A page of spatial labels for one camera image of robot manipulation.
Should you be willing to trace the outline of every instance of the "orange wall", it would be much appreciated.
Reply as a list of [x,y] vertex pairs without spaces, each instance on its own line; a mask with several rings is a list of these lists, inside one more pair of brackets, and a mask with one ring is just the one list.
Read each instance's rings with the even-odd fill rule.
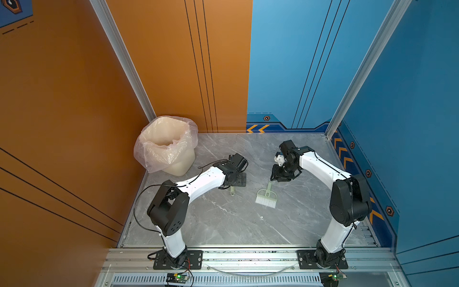
[[33,9],[0,28],[0,285],[92,286],[144,174],[147,119],[89,1]]
[[157,115],[244,132],[252,0],[108,0]]

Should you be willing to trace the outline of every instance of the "trash bin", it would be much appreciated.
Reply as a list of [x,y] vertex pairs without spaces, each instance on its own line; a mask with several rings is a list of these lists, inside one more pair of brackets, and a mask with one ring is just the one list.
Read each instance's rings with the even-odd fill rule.
[[198,127],[189,118],[161,116],[143,128],[134,157],[149,173],[163,170],[182,176],[195,161]]

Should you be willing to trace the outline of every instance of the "yellow chevron arrow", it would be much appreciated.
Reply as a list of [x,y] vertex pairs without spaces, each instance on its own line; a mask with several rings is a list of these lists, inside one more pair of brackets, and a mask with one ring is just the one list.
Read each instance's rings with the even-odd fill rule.
[[247,131],[248,131],[249,133],[253,133],[253,132],[252,132],[252,129],[255,128],[256,126],[258,126],[258,125],[257,125],[257,124],[254,124],[254,125],[251,126]]
[[337,142],[337,141],[343,141],[343,140],[340,139],[340,138],[335,138],[335,149],[336,149],[336,142]]
[[373,215],[376,215],[377,217],[379,217],[382,220],[384,220],[384,218],[382,217],[381,214],[379,214],[376,211],[372,210],[371,213],[370,213],[370,223],[371,223],[371,225],[373,225]]
[[344,170],[346,170],[346,162],[352,162],[353,163],[354,161],[352,160],[352,158],[344,157],[344,164],[343,164],[344,165]]
[[265,125],[264,127],[262,127],[261,129],[259,129],[258,131],[259,131],[260,133],[264,133],[264,129],[267,128],[267,127],[269,127],[269,124]]
[[340,151],[339,154],[338,154],[338,157],[341,159],[341,151],[347,152],[347,149],[344,148],[344,147],[340,147],[338,150]]

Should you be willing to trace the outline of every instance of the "plastic bag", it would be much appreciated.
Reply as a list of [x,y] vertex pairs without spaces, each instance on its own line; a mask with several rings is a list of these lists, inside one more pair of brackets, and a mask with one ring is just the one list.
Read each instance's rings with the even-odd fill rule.
[[134,157],[149,173],[153,173],[180,163],[197,144],[198,127],[195,122],[189,118],[160,116],[143,128],[135,142]]

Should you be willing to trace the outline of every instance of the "robotic arm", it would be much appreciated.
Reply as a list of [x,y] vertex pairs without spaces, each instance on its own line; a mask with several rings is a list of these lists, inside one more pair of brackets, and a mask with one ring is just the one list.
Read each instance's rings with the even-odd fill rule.
[[330,212],[333,216],[327,232],[318,240],[315,259],[320,267],[338,265],[345,253],[343,244],[371,212],[369,187],[362,175],[351,175],[322,159],[310,147],[296,147],[284,141],[274,161],[271,180],[291,181],[305,169],[331,190]]
[[245,186],[243,168],[247,160],[240,154],[213,164],[211,168],[185,181],[163,182],[147,209],[147,214],[160,232],[171,266],[178,268],[186,260],[187,248],[180,230],[188,205],[207,191],[219,186]]

